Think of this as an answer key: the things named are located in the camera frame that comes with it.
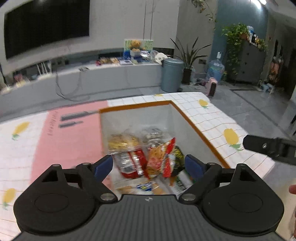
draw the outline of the gray cabinet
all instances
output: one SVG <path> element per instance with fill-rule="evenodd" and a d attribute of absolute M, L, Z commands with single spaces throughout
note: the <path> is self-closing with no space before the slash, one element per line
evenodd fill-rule
<path fill-rule="evenodd" d="M 256 46 L 244 41 L 243 50 L 239 57 L 240 64 L 237 75 L 231 78 L 237 81 L 246 81 L 257 84 L 260 80 L 266 53 L 260 51 Z"/>

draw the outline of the terracotta pot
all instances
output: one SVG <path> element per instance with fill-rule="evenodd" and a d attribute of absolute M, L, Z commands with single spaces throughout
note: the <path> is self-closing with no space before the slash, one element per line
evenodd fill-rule
<path fill-rule="evenodd" d="M 241 38 L 241 39 L 247 39 L 248 36 L 247 36 L 245 33 L 242 33 L 242 34 L 240 35 L 240 38 Z"/>
<path fill-rule="evenodd" d="M 185 68 L 183 70 L 183 78 L 182 78 L 182 84 L 189 85 L 190 84 L 190 77 L 191 77 L 192 70 L 189 68 Z"/>

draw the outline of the blue trash can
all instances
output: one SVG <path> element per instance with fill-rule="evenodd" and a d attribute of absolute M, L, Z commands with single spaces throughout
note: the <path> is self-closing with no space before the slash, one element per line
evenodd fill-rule
<path fill-rule="evenodd" d="M 162 67 L 161 89 L 169 93 L 177 92 L 182 81 L 183 61 L 167 58 L 163 61 Z"/>

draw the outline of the television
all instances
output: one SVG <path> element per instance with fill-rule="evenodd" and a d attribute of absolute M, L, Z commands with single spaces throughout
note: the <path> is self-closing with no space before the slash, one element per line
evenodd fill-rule
<path fill-rule="evenodd" d="M 90 0 L 33 0 L 4 16 L 6 59 L 45 44 L 89 36 Z"/>

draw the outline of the wall socket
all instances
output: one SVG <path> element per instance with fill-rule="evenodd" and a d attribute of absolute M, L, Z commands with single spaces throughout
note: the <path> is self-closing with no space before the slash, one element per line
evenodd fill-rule
<path fill-rule="evenodd" d="M 198 63 L 199 64 L 206 64 L 207 63 L 207 60 L 206 59 L 199 59 L 198 60 Z"/>

